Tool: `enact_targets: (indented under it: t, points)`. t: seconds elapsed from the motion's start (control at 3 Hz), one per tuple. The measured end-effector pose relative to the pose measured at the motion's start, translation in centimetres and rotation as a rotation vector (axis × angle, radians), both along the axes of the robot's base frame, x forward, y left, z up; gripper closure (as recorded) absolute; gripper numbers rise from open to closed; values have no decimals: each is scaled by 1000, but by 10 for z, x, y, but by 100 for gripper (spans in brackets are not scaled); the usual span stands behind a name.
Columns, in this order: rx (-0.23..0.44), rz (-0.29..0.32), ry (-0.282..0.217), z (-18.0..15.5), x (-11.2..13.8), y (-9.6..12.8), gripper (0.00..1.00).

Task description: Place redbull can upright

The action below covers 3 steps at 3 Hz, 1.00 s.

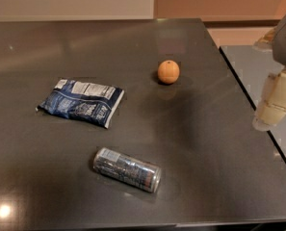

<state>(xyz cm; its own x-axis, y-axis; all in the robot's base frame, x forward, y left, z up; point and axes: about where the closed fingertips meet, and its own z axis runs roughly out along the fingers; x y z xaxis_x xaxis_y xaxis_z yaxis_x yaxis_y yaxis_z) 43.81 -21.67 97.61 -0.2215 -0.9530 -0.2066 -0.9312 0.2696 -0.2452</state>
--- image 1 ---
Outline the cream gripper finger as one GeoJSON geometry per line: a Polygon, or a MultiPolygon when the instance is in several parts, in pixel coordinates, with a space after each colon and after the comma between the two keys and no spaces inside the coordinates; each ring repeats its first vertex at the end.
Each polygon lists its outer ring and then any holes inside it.
{"type": "Polygon", "coordinates": [[[263,37],[254,42],[253,47],[260,51],[272,51],[274,34],[275,28],[270,29],[263,37]]]}
{"type": "Polygon", "coordinates": [[[258,131],[268,131],[286,116],[286,67],[279,73],[267,77],[259,101],[253,127],[258,131]]]}

